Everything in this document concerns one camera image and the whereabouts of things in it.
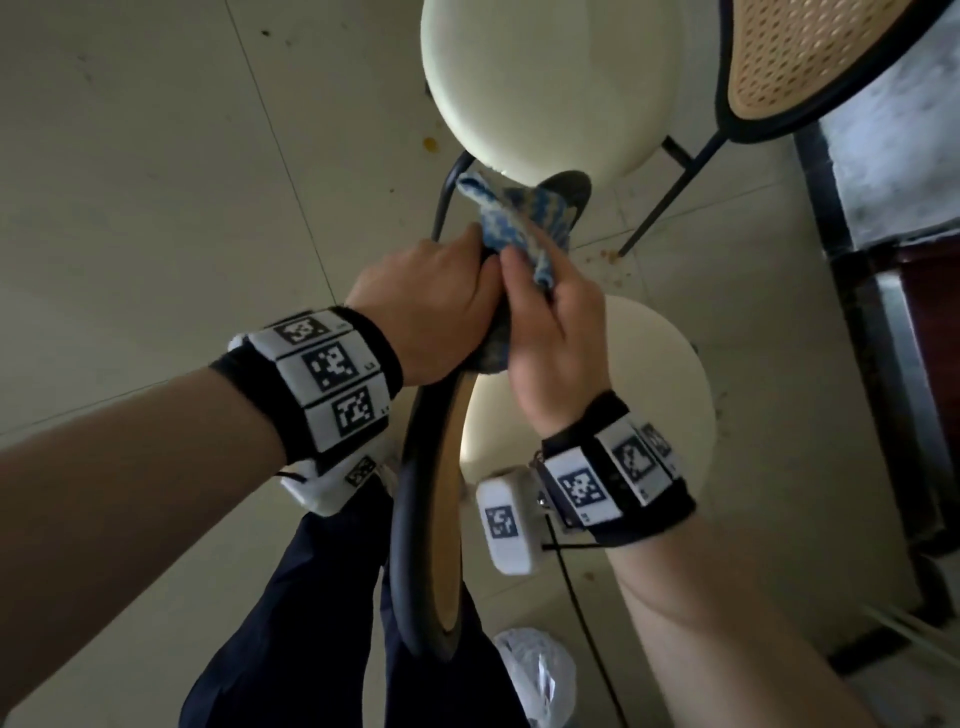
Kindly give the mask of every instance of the pant leg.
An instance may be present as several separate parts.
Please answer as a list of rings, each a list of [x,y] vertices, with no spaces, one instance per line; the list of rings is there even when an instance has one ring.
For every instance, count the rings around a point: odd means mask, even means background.
[[[463,586],[463,629],[453,659],[417,658],[403,644],[394,617],[388,566],[383,570],[380,616],[387,652],[386,728],[529,728],[500,654],[484,634]]]
[[[337,515],[303,517],[263,596],[187,696],[180,728],[362,725],[392,510],[374,477]]]

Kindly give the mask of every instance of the rattan backrest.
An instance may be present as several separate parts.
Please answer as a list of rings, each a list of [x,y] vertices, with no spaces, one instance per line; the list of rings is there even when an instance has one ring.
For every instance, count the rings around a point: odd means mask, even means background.
[[[758,120],[802,104],[870,50],[911,1],[732,0],[731,110]]]

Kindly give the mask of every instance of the patterned cloth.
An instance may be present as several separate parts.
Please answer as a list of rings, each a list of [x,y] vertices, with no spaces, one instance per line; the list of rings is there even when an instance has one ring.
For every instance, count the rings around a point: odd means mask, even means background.
[[[537,238],[527,231],[523,218],[529,218],[557,242],[563,250],[570,246],[570,228],[577,210],[563,197],[539,187],[507,187],[497,190],[476,172],[457,179],[457,189],[480,206],[480,225],[484,245],[501,251],[516,245],[527,254],[534,267],[534,280],[544,292],[553,288],[553,267]],[[493,323],[479,348],[470,355],[467,368],[495,374],[507,368],[510,352],[510,307],[506,299],[496,309]]]

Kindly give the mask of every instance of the chair leg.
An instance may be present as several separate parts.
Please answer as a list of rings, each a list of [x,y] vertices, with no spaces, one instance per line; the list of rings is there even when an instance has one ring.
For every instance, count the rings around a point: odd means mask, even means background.
[[[457,178],[466,172],[473,161],[476,159],[467,150],[457,157],[453,166],[446,175],[444,186],[440,190],[440,200],[437,202],[437,214],[433,218],[433,232],[430,233],[430,239],[434,242],[440,242],[440,233],[444,231],[444,221],[446,220],[446,211],[450,208],[450,200],[453,198],[453,190],[457,188]]]
[[[714,134],[710,141],[707,142],[705,146],[693,161],[691,161],[685,168],[684,173],[680,175],[680,178],[674,182],[674,185],[670,187],[670,190],[666,193],[662,200],[654,207],[653,211],[647,215],[647,219],[644,220],[640,227],[634,231],[634,234],[630,236],[623,247],[620,249],[620,257],[623,257],[636,244],[637,240],[647,232],[657,219],[663,215],[664,211],[673,204],[673,201],[680,197],[680,193],[686,189],[686,186],[693,182],[693,179],[700,174],[700,170],[707,166],[713,155],[720,151],[722,147],[727,142],[727,138],[721,133],[717,132]]]

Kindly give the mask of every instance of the wristband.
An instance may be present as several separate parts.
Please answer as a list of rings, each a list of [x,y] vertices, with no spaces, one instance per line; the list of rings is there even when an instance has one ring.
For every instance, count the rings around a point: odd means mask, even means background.
[[[287,463],[323,473],[387,427],[403,374],[390,343],[348,308],[304,311],[235,337],[210,365],[273,423]]]
[[[600,546],[649,538],[696,510],[669,443],[613,392],[544,440],[535,467],[566,525]]]

